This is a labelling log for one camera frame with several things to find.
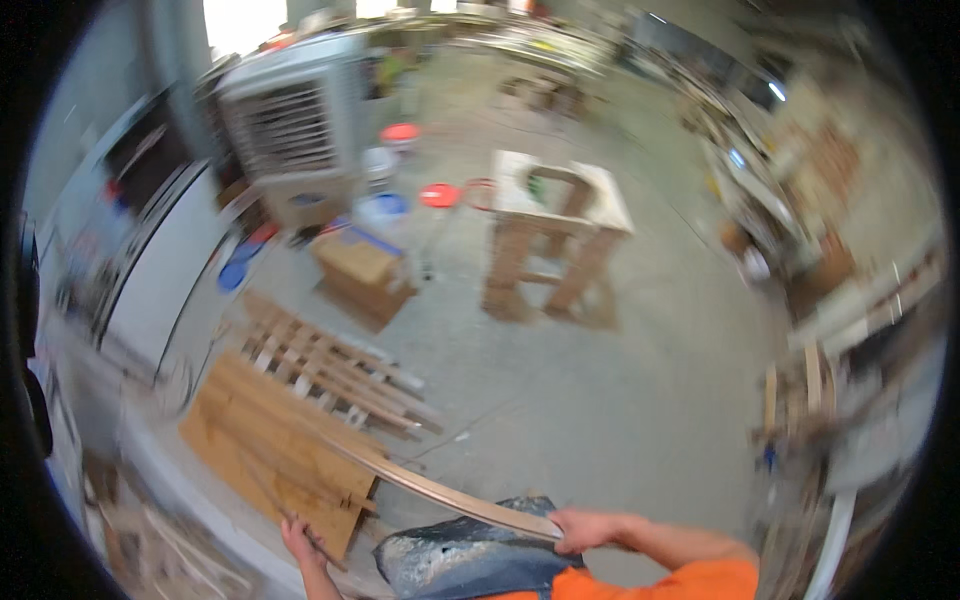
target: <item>wooden stool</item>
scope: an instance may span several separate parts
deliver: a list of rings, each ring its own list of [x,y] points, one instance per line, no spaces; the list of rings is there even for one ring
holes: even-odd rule
[[[520,281],[556,285],[544,308],[568,311],[603,267],[616,244],[634,233],[634,224],[610,173],[593,165],[571,163],[571,169],[539,165],[534,156],[497,151],[494,157],[497,193],[491,205],[492,264],[487,276],[483,308],[496,318],[510,317]],[[559,214],[551,213],[527,190],[530,177],[570,184]],[[568,238],[580,242],[563,276],[525,270],[530,242],[548,236],[547,255],[562,256]]]

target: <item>metal pipe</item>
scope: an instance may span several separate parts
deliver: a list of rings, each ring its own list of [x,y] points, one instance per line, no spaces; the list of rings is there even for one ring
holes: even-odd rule
[[[827,527],[824,547],[820,551],[820,559],[813,571],[810,585],[806,588],[804,600],[824,600],[827,597],[833,575],[847,546],[855,501],[856,490],[840,492],[833,498],[833,510],[830,511],[830,525]]]

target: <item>green object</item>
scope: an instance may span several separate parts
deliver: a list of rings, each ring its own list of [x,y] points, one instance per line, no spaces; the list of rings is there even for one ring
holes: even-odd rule
[[[404,70],[406,70],[406,64],[402,60],[392,55],[388,55],[383,59],[382,62],[380,62],[379,69],[376,74],[376,82],[380,84],[381,89],[384,90],[383,93],[385,96],[393,93],[396,77],[399,76],[399,74]]]
[[[530,194],[534,197],[534,200],[546,205],[546,202],[543,201],[543,187],[542,177],[531,175],[527,178],[527,189],[530,190]]]

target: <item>denim apron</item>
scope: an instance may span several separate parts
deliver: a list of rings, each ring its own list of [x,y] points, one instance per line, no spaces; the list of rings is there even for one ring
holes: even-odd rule
[[[546,516],[546,496],[517,497],[500,506]],[[581,555],[561,556],[553,542],[532,540],[469,516],[395,533],[373,550],[376,567],[401,600],[466,600],[534,591],[549,600],[553,578]]]

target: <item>orange shirt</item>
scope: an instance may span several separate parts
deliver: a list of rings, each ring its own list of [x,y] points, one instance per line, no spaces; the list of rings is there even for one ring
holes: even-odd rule
[[[648,588],[621,588],[568,567],[553,578],[552,600],[753,600],[759,573],[747,561],[699,561],[682,566]],[[533,591],[488,600],[537,600]]]

